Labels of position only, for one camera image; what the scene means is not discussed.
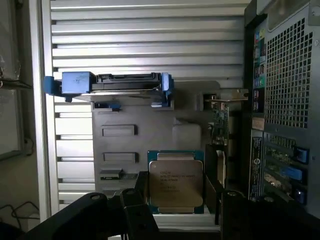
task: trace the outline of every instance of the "ventilation holes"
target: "ventilation holes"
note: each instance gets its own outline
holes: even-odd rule
[[[269,124],[308,127],[313,33],[302,19],[267,43],[265,119]]]

